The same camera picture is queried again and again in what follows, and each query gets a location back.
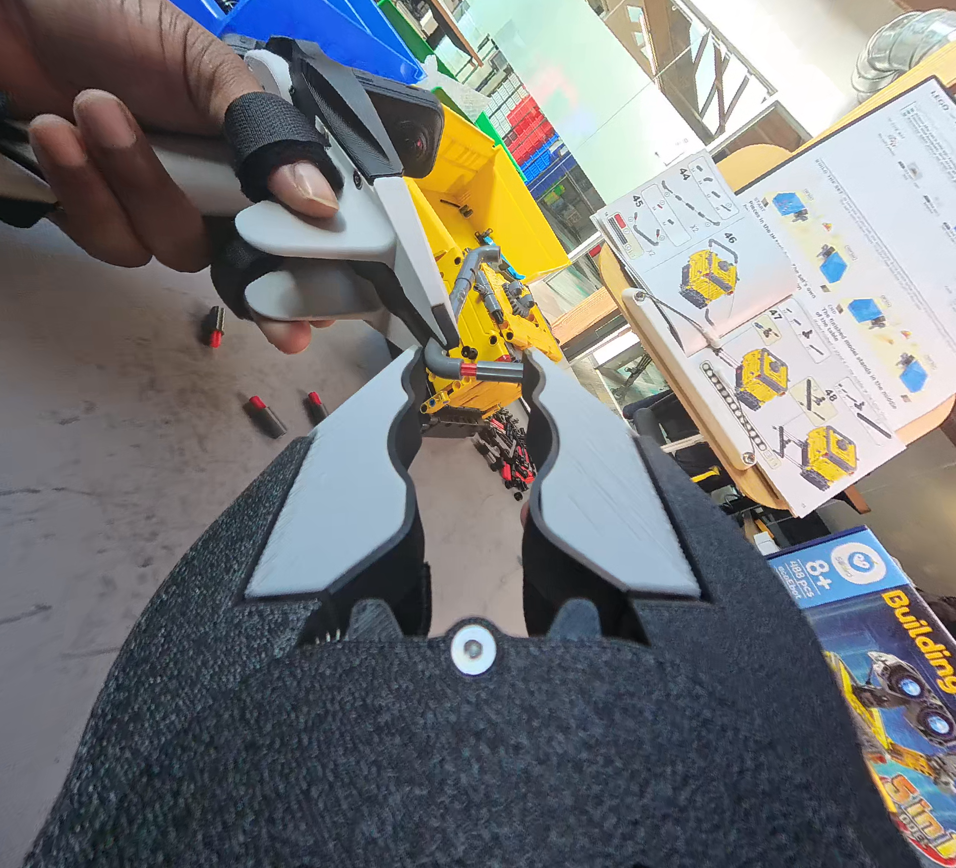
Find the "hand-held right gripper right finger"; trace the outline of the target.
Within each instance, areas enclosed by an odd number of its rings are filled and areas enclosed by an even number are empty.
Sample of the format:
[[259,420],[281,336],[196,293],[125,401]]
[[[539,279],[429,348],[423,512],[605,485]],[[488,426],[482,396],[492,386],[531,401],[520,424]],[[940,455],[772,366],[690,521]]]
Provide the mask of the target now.
[[701,602],[636,434],[540,352],[525,353],[521,390],[536,471],[521,550],[528,634],[546,635],[577,599],[609,636],[644,636],[639,601]]

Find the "white and wooden book stand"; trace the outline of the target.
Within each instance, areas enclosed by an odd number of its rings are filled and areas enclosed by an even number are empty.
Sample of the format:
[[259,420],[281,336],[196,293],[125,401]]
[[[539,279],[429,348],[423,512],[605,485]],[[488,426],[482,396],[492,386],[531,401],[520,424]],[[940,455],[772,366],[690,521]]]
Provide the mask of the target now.
[[806,515],[954,410],[953,61],[594,216],[606,287],[757,503]]

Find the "grey lego elbow with axle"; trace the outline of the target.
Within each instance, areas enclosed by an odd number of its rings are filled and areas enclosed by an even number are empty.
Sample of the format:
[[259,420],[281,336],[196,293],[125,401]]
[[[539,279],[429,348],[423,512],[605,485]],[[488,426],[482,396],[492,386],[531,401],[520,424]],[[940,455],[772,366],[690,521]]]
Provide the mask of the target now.
[[467,296],[474,286],[476,275],[485,263],[496,263],[500,260],[501,252],[496,244],[482,245],[469,251],[462,260],[458,274],[454,280],[448,299],[452,319],[456,321],[461,313]]

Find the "black office chair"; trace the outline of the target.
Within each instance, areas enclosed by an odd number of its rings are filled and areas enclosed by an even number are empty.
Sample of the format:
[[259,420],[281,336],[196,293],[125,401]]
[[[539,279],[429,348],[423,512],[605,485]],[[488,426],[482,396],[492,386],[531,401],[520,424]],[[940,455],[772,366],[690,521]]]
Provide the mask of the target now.
[[[669,389],[625,404],[622,415],[639,435],[661,447],[684,442],[700,434],[682,402]],[[723,468],[707,441],[688,444],[668,454],[689,478],[710,467]],[[726,480],[723,472],[719,478],[709,479],[698,486],[704,492],[713,493],[721,489]]]

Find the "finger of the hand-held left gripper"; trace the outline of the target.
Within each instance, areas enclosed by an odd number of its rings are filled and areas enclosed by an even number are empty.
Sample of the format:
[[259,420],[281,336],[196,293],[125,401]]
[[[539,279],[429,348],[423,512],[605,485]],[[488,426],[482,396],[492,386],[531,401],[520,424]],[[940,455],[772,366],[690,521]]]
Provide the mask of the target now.
[[457,348],[449,293],[405,181],[381,177],[373,187],[396,238],[391,273],[376,284],[376,292],[420,345],[434,339],[441,349]]

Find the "blue and black lego piece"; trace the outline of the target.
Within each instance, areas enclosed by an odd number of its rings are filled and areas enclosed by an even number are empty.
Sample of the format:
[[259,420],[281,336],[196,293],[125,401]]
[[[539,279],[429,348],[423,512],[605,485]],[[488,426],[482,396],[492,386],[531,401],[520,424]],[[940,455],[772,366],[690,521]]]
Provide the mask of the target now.
[[493,236],[490,231],[486,232],[476,232],[476,240],[479,245],[486,247],[496,247],[498,248],[498,258],[496,262],[497,271],[503,275],[508,281],[522,283],[526,280],[526,277],[523,274],[520,274],[515,268],[510,264],[507,258],[504,256],[504,253],[500,250],[500,247],[496,244],[496,241],[493,239]]

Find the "silver ventilation duct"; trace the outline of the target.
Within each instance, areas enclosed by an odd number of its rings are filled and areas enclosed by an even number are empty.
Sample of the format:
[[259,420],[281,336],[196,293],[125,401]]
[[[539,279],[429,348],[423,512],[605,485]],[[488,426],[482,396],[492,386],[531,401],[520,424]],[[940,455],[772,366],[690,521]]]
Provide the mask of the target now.
[[899,15],[880,27],[857,56],[851,84],[862,104],[955,40],[955,11],[936,8]]

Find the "yellow plastic bin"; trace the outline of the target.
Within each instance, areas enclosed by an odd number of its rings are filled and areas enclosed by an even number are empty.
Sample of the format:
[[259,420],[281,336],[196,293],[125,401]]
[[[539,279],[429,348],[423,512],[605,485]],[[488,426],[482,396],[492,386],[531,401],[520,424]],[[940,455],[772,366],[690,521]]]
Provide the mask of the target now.
[[[516,271],[535,282],[570,264],[505,149],[471,122],[444,108],[445,127],[432,171],[406,179],[413,203],[447,290],[467,251],[479,246],[476,232],[490,231]],[[473,209],[461,216],[439,198]]]

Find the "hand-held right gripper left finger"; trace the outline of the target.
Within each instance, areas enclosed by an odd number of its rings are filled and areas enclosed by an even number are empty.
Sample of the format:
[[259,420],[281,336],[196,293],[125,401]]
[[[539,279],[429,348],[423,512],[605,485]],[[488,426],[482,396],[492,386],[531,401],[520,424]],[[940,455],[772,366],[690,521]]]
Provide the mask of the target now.
[[310,434],[245,585],[245,601],[319,603],[319,633],[388,603],[406,634],[430,620],[424,529],[409,474],[422,444],[423,353],[409,349]]

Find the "red and blue drawer cabinet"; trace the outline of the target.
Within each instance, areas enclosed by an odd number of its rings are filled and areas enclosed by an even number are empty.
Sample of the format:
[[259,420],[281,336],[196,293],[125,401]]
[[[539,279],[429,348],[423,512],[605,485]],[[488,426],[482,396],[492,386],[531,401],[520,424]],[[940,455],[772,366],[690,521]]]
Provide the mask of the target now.
[[577,165],[566,142],[514,71],[491,73],[480,95],[487,103],[475,125],[505,149],[538,203],[556,204]]

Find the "green plastic bin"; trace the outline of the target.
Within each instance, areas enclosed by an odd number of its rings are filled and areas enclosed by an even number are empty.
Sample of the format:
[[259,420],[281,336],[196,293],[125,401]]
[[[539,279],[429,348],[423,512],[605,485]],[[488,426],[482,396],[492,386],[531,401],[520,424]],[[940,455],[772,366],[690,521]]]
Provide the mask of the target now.
[[[386,20],[394,27],[402,42],[419,60],[421,65],[427,55],[434,54],[437,56],[434,50],[431,49],[430,46],[425,42],[424,38],[415,31],[413,25],[405,19],[392,0],[380,0],[377,5],[382,11]],[[437,60],[440,71],[452,76],[450,70],[438,58],[438,56]],[[505,145],[503,138],[492,125],[486,111],[479,117],[476,123],[472,124],[474,124],[486,136],[490,137],[495,145]]]

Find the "blue lego kit box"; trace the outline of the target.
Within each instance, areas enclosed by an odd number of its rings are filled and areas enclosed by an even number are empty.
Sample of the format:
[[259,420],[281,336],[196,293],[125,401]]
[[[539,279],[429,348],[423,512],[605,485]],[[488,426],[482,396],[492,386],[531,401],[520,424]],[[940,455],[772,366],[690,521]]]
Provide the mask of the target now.
[[814,629],[865,765],[923,866],[955,865],[955,642],[867,527],[767,560]]

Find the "yellow lego vehicle model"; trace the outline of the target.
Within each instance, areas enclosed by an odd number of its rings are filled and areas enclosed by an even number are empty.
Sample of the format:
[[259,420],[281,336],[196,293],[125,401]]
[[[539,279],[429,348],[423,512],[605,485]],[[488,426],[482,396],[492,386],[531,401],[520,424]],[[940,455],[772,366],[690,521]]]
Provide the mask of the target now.
[[[449,357],[474,367],[486,362],[522,360],[527,350],[538,350],[550,360],[562,358],[549,324],[532,292],[513,280],[502,264],[481,264],[458,315],[459,346]],[[476,377],[446,377],[427,372],[428,396],[421,407],[424,428],[435,434],[469,433],[469,427],[516,402],[520,387]]]

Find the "pile of red black pins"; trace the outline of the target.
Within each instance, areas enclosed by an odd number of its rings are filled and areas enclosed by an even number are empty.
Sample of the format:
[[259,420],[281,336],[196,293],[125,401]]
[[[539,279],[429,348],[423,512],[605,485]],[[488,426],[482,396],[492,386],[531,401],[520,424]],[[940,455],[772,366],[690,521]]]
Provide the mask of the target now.
[[513,414],[498,408],[482,422],[472,444],[506,490],[521,502],[534,483],[536,466],[531,458],[526,430]]

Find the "clear bubble wrap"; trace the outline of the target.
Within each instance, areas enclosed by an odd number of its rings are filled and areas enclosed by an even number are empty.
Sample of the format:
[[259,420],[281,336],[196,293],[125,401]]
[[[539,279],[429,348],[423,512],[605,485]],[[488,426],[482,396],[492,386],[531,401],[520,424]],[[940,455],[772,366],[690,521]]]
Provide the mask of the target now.
[[436,55],[425,57],[422,63],[424,79],[419,83],[419,87],[432,93],[462,118],[476,123],[486,111],[490,99],[456,78],[442,73],[438,64]]

